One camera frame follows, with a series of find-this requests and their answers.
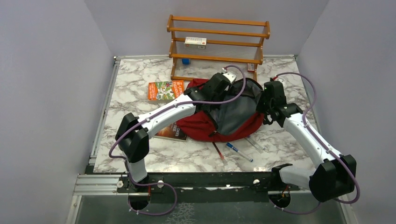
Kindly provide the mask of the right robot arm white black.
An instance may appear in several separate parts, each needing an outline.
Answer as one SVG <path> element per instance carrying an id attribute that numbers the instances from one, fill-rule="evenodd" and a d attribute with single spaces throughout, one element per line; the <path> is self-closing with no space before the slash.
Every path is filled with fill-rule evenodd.
<path id="1" fill-rule="evenodd" d="M 320 202 L 326 202 L 353 192 L 356 186 L 357 162 L 351 155 L 334 149 L 306 120 L 303 110 L 287 103 L 283 84 L 264 84 L 257 111 L 264 114 L 263 124 L 274 122 L 290 133 L 312 160 L 315 171 L 283 164 L 272 168 L 269 183 L 281 190 L 287 184 L 308 189 Z"/>

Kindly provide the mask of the red student backpack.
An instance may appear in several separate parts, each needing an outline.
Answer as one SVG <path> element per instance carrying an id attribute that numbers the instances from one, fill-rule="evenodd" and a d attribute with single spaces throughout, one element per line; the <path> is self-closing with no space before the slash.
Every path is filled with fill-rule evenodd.
<path id="1" fill-rule="evenodd" d="M 251 78 L 236 100 L 180 119 L 176 125 L 190 138 L 203 142 L 230 142 L 256 132 L 264 113 L 256 110 L 263 87 Z"/>

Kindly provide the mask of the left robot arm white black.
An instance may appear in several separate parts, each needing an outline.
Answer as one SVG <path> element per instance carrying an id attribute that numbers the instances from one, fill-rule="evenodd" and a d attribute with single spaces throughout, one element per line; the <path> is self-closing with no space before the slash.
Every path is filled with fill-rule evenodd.
<path id="1" fill-rule="evenodd" d="M 235 80 L 236 75 L 231 72 L 216 73 L 204 84 L 187 88 L 179 97 L 154 111 L 139 116 L 128 113 L 123 117 L 115 137 L 116 146 L 124 154 L 131 174 L 129 186 L 134 191 L 142 191 L 147 185 L 144 158 L 149 152 L 149 140 L 168 125 L 219 104 Z"/>

